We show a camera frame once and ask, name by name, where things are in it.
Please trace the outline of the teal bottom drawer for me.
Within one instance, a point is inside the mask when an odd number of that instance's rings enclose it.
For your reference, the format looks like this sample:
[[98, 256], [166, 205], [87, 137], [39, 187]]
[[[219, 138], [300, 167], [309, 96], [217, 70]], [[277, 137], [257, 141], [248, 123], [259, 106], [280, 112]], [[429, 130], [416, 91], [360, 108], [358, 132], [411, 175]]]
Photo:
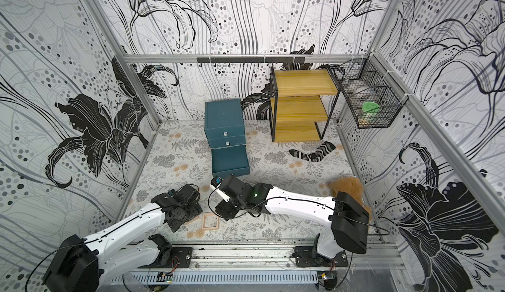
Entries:
[[246, 145], [213, 149], [211, 157], [214, 177], [225, 179], [230, 174], [234, 176], [250, 174]]

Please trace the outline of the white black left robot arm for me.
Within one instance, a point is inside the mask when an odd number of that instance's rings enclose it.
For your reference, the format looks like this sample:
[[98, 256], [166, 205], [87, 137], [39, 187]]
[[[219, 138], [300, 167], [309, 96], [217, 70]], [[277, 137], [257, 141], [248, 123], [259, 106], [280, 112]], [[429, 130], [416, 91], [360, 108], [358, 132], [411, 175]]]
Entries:
[[189, 267], [191, 249], [175, 248], [163, 235], [146, 233], [167, 224], [176, 232], [202, 213], [196, 185], [186, 184], [154, 198], [120, 222], [80, 238], [65, 239], [42, 282], [50, 291], [97, 291], [136, 268]]

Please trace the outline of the pink brooch box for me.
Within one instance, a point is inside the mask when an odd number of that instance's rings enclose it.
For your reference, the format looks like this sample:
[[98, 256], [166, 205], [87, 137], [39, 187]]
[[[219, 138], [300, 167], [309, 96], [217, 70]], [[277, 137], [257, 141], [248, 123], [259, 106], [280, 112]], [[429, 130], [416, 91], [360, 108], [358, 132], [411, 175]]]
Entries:
[[204, 213], [202, 221], [202, 230], [218, 230], [220, 227], [220, 218], [214, 213]]

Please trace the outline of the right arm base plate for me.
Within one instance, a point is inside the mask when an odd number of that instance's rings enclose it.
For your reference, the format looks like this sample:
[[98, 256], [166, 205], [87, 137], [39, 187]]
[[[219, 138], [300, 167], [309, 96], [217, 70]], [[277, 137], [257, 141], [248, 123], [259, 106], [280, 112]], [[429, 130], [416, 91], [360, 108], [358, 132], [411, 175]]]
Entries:
[[329, 259], [316, 252], [314, 247], [297, 246], [294, 247], [292, 257], [295, 259], [295, 264], [299, 268], [310, 267], [326, 267], [326, 268], [339, 268], [347, 267], [349, 261], [345, 251], [336, 254], [332, 259]]

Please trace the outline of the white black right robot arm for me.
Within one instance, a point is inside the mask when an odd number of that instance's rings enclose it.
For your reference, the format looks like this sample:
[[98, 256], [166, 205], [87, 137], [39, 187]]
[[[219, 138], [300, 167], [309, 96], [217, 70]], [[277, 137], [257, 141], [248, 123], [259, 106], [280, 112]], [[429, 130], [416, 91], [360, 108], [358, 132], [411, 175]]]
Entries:
[[232, 174], [225, 179], [215, 176], [210, 185], [222, 197], [213, 212], [226, 221], [236, 219], [241, 211], [252, 217], [285, 214], [323, 226], [316, 240], [318, 256], [333, 259], [342, 251], [359, 255], [367, 251], [370, 215], [349, 193], [314, 197], [271, 184], [252, 186]]

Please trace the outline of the teal drawer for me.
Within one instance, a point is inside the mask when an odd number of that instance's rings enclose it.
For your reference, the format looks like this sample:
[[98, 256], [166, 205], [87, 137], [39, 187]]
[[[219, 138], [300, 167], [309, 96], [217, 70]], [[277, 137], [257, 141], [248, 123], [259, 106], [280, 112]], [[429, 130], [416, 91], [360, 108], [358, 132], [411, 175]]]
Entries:
[[250, 174], [246, 145], [213, 149], [211, 157], [214, 177], [225, 179], [230, 174], [234, 176]]
[[220, 149], [226, 147], [234, 147], [245, 145], [245, 136], [237, 135], [237, 136], [226, 136], [223, 138], [209, 139], [209, 147], [211, 149]]
[[208, 139], [220, 139], [225, 137], [244, 136], [244, 126], [227, 126], [221, 128], [206, 128], [205, 134]]

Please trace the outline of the teal top drawer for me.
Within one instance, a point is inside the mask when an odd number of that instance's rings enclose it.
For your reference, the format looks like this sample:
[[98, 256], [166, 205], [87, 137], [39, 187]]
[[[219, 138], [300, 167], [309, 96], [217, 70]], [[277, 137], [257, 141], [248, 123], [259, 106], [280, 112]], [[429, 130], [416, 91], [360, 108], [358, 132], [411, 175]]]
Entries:
[[244, 136], [244, 126], [227, 126], [221, 128], [206, 128], [205, 134], [208, 139], [220, 139], [225, 137]]

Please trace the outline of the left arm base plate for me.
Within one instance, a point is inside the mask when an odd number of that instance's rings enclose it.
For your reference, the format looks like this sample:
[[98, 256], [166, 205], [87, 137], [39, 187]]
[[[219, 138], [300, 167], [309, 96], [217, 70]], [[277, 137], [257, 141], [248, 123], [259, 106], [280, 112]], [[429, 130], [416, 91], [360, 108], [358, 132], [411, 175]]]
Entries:
[[172, 247], [163, 249], [153, 263], [153, 268], [186, 269], [193, 255], [192, 247]]

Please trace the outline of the teal drawer cabinet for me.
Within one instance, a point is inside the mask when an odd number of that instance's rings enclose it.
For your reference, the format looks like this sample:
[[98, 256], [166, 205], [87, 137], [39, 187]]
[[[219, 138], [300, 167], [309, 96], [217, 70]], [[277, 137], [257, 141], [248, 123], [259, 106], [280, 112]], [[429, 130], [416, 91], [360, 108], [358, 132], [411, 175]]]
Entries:
[[239, 125], [245, 126], [239, 99], [205, 103], [205, 129]]

